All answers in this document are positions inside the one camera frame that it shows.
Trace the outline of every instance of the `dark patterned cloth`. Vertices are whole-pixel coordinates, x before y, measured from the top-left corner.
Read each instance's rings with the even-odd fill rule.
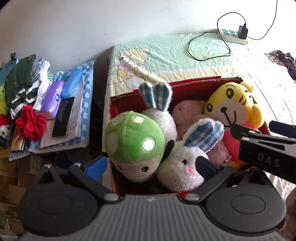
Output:
[[[290,53],[284,54],[280,50],[278,51],[277,55],[284,66],[287,68],[289,75],[294,80],[294,83],[296,83],[296,62],[294,58],[290,55]]]
[[[278,65],[281,65],[281,66],[284,66],[283,62],[280,61],[279,57],[275,54],[269,54],[269,53],[266,53],[265,54],[266,57],[273,63],[275,64],[278,64]]]

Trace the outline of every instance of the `power adapter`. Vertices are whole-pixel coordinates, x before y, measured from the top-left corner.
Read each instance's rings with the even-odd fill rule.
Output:
[[[238,33],[237,33],[237,36],[240,38],[240,39],[246,39],[247,38],[247,35],[248,35],[248,29],[246,27],[246,24],[244,24],[243,26],[239,26],[239,30],[238,30]]]

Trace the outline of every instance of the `black cable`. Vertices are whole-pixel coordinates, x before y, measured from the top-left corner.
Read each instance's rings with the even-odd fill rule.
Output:
[[[273,20],[273,22],[272,22],[270,28],[267,30],[266,34],[269,32],[269,30],[270,30],[271,27],[273,26],[275,19],[276,19],[276,13],[274,14],[274,20]],[[260,39],[253,39],[253,38],[251,38],[251,37],[249,37],[249,36],[248,36],[248,38],[249,38],[249,39],[252,39],[252,40],[261,40],[261,39],[263,39],[263,38],[266,36],[266,34],[265,34],[262,38],[260,38]]]
[[[218,21],[217,21],[217,30],[218,30],[218,33],[219,33],[220,38],[222,39],[222,41],[223,41],[223,42],[225,43],[225,45],[227,46],[227,48],[228,48],[228,50],[229,50],[229,54],[228,54],[228,55],[215,56],[215,57],[206,58],[206,59],[197,59],[197,58],[195,58],[195,57],[189,52],[190,43],[191,43],[192,40],[194,40],[194,39],[196,39],[196,38],[198,38],[198,37],[200,37],[200,36],[202,36],[202,35],[204,35],[204,34],[207,34],[207,32],[204,32],[203,34],[201,34],[201,35],[199,35],[199,36],[194,37],[193,39],[191,39],[191,40],[189,41],[189,43],[188,43],[187,52],[188,52],[188,54],[189,54],[192,58],[194,58],[194,59],[197,60],[197,61],[205,61],[205,60],[209,60],[209,59],[212,59],[212,58],[229,57],[229,56],[230,56],[230,53],[231,53],[230,48],[229,48],[229,46],[227,45],[227,43],[224,41],[224,39],[222,38],[222,36],[221,36],[221,34],[220,34],[220,32],[219,32],[219,28],[218,28],[218,22],[219,22],[219,20],[220,20],[222,17],[224,17],[225,15],[230,14],[230,13],[237,13],[238,15],[240,15],[238,12],[228,12],[228,13],[222,15],[222,16],[218,19]]]

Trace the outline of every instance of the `white wall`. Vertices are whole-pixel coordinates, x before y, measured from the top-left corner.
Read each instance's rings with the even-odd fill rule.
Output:
[[[154,35],[203,32],[216,28],[230,11],[247,21],[249,35],[262,37],[269,28],[276,0],[11,0],[0,11],[0,61],[11,52],[32,53],[66,71],[96,59],[94,99],[103,107],[106,58],[112,46]],[[258,42],[260,51],[295,52],[296,2],[279,0],[273,28]],[[236,30],[243,20],[231,14],[220,26]]]

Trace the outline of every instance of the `pink nose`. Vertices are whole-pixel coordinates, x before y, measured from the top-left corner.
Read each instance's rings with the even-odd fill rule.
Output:
[[[194,169],[192,167],[188,167],[188,172],[189,172],[189,174],[192,174],[192,173],[194,173]]]

